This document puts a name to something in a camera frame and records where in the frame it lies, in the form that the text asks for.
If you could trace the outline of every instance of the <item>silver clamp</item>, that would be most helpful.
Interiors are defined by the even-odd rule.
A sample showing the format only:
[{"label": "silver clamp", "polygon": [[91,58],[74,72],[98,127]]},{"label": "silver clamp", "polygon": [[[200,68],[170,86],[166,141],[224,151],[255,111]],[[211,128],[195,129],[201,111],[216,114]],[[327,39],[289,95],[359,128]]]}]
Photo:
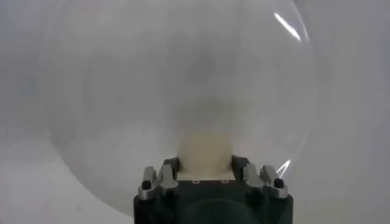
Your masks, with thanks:
[{"label": "silver clamp", "polygon": [[173,178],[171,165],[163,165],[159,177],[161,179],[160,187],[164,196],[166,196],[167,192],[177,194],[179,183]]},{"label": "silver clamp", "polygon": [[151,200],[155,197],[156,180],[156,170],[151,166],[145,168],[142,185],[138,188],[138,198],[141,201]]},{"label": "silver clamp", "polygon": [[253,189],[258,189],[260,192],[263,192],[264,182],[260,179],[257,174],[256,166],[252,163],[248,163],[244,167],[244,180],[248,189],[251,191]]},{"label": "silver clamp", "polygon": [[260,170],[260,178],[270,187],[272,197],[277,199],[288,197],[287,185],[279,178],[274,167],[263,166]]}]

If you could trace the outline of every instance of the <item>beige object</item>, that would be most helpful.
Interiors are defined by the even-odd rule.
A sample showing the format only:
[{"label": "beige object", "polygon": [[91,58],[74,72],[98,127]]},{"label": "beige object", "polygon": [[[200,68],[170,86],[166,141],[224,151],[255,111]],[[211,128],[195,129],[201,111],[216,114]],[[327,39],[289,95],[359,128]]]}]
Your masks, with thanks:
[{"label": "beige object", "polygon": [[233,180],[233,147],[229,138],[198,131],[183,138],[178,148],[179,180]]}]

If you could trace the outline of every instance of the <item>black base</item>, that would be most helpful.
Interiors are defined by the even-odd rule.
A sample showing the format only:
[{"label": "black base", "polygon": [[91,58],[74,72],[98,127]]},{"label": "black base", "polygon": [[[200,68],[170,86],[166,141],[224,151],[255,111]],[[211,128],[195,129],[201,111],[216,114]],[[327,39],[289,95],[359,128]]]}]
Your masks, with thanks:
[{"label": "black base", "polygon": [[[160,190],[151,201],[134,198],[135,224],[292,224],[293,198],[277,200],[263,193],[247,192],[243,181],[246,158],[233,157],[236,180],[178,181],[179,191],[163,197]],[[168,159],[174,178],[179,167],[177,158]]]}]

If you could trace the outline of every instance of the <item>transparent glass sphere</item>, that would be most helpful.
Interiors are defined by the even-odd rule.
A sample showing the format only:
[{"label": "transparent glass sphere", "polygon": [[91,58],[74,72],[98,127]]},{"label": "transparent glass sphere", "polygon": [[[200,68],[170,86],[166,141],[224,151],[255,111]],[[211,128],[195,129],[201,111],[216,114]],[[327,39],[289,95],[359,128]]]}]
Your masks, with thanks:
[{"label": "transparent glass sphere", "polygon": [[197,131],[283,176],[316,104],[305,27],[286,0],[70,0],[46,31],[53,145],[76,178],[132,214],[146,166]]}]

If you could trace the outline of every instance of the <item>white background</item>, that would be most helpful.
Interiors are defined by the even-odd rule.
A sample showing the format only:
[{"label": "white background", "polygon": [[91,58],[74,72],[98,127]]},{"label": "white background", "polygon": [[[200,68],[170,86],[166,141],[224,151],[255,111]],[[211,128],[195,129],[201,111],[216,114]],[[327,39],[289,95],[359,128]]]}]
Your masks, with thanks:
[{"label": "white background", "polygon": [[[316,119],[288,175],[296,223],[390,220],[390,2],[297,0],[321,62]],[[45,138],[38,57],[55,1],[0,1],[0,223],[129,223]]]}]

